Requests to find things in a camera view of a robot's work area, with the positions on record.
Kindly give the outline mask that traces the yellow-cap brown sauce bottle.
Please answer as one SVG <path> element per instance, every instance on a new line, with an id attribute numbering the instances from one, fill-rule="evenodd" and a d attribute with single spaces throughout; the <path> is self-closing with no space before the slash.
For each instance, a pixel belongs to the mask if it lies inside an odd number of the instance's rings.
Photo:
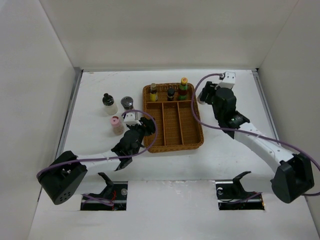
<path id="1" fill-rule="evenodd" d="M 178 88 L 178 100 L 184 101 L 187 99 L 188 94 L 188 79 L 186 77 L 181 78 Z"/>

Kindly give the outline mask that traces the small gold-cap yellow bottle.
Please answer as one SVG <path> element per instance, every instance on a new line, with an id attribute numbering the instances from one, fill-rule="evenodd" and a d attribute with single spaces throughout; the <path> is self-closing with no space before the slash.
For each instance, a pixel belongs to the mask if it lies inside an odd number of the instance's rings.
<path id="1" fill-rule="evenodd" d="M 152 83 L 150 85 L 150 101 L 151 102 L 156 102 L 158 100 L 158 90 L 157 90 L 157 85 L 155 83 Z"/>

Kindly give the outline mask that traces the small dark-lid pepper shaker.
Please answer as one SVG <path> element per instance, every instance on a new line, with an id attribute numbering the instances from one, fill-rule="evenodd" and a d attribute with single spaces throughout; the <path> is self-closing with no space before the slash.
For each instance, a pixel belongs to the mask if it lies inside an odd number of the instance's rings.
<path id="1" fill-rule="evenodd" d="M 175 96 L 175 89 L 170 87 L 167 90 L 167 101 L 171 102 L 174 100 L 174 96 Z"/>

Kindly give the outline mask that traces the tall silver-lid bead jar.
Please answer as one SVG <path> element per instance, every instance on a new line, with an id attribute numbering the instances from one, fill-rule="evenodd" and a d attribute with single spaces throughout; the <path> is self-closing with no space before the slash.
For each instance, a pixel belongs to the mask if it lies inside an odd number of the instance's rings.
<path id="1" fill-rule="evenodd" d="M 200 94 L 198 95 L 197 101 L 201 105 L 205 105 L 206 104 L 206 96 L 203 96 L 203 91 L 201 91 Z"/>

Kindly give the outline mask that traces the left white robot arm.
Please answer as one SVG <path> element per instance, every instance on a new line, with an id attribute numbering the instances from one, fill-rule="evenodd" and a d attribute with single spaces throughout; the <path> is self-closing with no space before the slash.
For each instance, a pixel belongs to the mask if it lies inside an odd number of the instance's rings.
<path id="1" fill-rule="evenodd" d="M 153 117 L 141 117 L 134 125 L 128 125 L 119 142 L 109 151 L 97 155 L 80 156 L 68 150 L 63 152 L 50 166 L 40 170 L 36 178 L 55 205 L 69 200 L 81 185 L 87 173 L 97 174 L 104 182 L 95 187 L 95 193 L 84 191 L 84 204 L 99 203 L 113 207 L 116 200 L 114 182 L 104 172 L 107 163 L 118 163 L 116 171 L 123 170 L 133 158 L 146 152 L 143 140 L 157 136 L 158 128 Z"/>

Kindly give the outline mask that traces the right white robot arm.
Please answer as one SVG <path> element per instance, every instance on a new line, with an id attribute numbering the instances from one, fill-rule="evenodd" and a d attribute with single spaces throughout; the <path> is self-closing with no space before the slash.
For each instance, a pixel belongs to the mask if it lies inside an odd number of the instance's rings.
<path id="1" fill-rule="evenodd" d="M 237 111 L 237 98 L 231 88 L 207 81 L 200 101 L 212 106 L 214 117 L 224 133 L 245 145 L 272 169 L 271 189 L 278 199 L 289 204 L 314 187 L 311 158 L 301 151 L 293 153 L 264 136 Z"/>

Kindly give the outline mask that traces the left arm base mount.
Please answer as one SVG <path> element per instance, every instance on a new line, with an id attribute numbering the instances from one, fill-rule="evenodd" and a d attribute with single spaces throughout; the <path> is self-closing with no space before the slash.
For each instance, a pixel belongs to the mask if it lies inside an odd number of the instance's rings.
<path id="1" fill-rule="evenodd" d="M 105 173 L 99 172 L 105 188 L 100 193 L 87 193 L 82 196 L 81 211 L 126 211 L 128 197 L 127 181 L 112 181 Z"/>

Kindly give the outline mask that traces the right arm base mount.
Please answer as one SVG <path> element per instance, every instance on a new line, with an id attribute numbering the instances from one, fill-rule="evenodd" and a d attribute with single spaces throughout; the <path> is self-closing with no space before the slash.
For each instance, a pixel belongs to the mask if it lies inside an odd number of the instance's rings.
<path id="1" fill-rule="evenodd" d="M 216 196 L 220 211 L 265 210 L 261 192 L 246 191 L 241 179 L 250 174 L 244 171 L 232 179 L 216 180 Z"/>

